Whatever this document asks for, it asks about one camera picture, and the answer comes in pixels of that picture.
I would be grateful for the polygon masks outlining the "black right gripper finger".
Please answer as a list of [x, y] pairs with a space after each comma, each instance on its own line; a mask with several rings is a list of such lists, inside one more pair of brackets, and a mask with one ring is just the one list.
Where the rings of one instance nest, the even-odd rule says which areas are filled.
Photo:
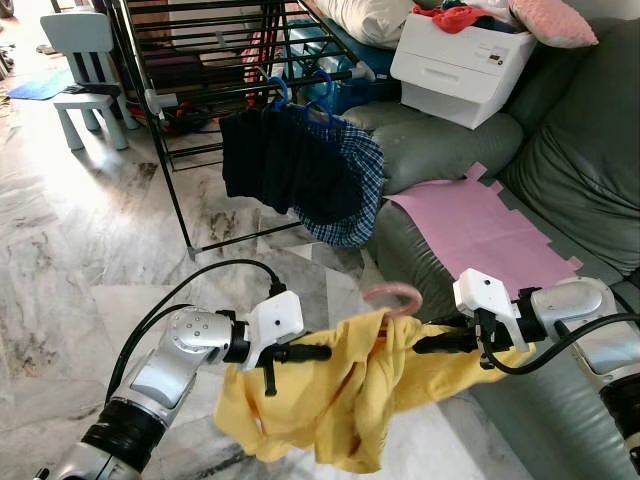
[[466, 355], [480, 349], [476, 335], [467, 329], [444, 328], [429, 332], [413, 343], [417, 355]]

